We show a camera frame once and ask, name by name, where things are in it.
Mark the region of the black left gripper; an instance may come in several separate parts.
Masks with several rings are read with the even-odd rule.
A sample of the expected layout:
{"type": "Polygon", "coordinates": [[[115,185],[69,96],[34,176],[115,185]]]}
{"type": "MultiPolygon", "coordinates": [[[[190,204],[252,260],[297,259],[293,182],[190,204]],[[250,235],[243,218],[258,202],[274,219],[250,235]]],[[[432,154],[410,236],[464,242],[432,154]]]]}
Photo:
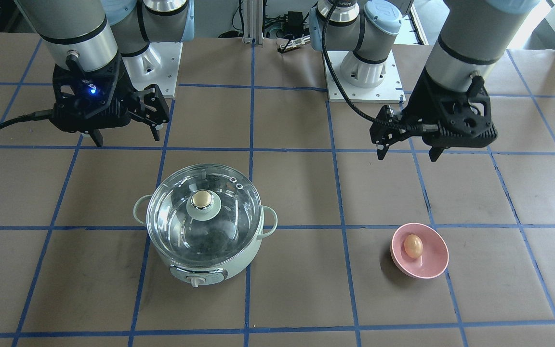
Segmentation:
{"type": "MultiPolygon", "coordinates": [[[[487,147],[498,138],[491,118],[491,99],[485,81],[476,75],[468,78],[465,92],[454,92],[439,85],[423,69],[402,111],[402,121],[415,127],[412,134],[421,136],[429,145],[429,159],[436,162],[447,147],[487,147]]],[[[400,125],[390,106],[379,110],[376,120],[400,125]]],[[[370,126],[370,140],[376,145],[378,160],[383,160],[389,147],[410,136],[408,130],[380,123],[370,126]]]]}

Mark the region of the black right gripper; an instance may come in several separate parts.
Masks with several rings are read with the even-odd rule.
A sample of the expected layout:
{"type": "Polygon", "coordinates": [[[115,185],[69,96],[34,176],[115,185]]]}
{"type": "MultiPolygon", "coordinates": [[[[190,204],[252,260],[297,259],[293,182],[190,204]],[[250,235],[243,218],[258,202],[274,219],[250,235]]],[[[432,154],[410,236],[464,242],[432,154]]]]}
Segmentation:
{"type": "Polygon", "coordinates": [[[82,68],[80,55],[69,53],[65,67],[53,71],[55,104],[50,122],[64,132],[89,132],[97,147],[103,146],[102,128],[125,127],[131,120],[150,128],[153,139],[170,121],[169,107],[157,84],[135,92],[119,53],[92,72],[82,68]],[[131,112],[125,103],[131,96],[131,112]]]}

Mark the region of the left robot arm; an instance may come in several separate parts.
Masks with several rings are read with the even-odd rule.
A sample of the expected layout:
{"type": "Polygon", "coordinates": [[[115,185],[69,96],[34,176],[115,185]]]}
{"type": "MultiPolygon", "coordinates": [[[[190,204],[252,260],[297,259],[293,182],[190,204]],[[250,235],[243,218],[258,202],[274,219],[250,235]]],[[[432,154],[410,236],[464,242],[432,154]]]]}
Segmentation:
{"type": "Polygon", "coordinates": [[[313,49],[349,107],[371,122],[370,139],[383,160],[389,147],[421,137],[436,161],[452,147],[483,148],[498,137],[485,82],[537,0],[447,0],[441,28],[407,106],[383,106],[372,117],[355,106],[344,83],[370,89],[401,28],[401,11],[387,0],[319,0],[310,10],[313,49]]]}

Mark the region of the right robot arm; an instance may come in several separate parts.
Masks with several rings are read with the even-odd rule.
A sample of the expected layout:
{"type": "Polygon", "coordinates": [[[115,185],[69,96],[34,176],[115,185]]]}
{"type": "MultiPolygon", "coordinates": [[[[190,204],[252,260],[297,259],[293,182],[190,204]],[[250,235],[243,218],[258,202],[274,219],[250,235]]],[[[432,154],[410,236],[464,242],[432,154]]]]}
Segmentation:
{"type": "Polygon", "coordinates": [[[102,129],[130,121],[160,140],[183,42],[195,35],[192,0],[18,0],[17,6],[55,61],[50,123],[97,147],[102,129]]]}

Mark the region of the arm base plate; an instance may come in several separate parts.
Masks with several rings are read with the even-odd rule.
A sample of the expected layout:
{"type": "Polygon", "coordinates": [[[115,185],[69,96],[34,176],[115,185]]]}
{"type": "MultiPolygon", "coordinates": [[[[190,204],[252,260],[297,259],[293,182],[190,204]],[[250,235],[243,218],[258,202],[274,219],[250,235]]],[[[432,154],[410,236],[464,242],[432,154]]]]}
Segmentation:
{"type": "Polygon", "coordinates": [[[157,85],[164,97],[174,98],[182,50],[181,42],[151,42],[145,52],[123,57],[134,88],[141,91],[157,85]]]}
{"type": "Polygon", "coordinates": [[[332,68],[346,96],[357,103],[399,103],[405,101],[393,46],[379,64],[358,60],[350,51],[329,51],[332,68]]]}

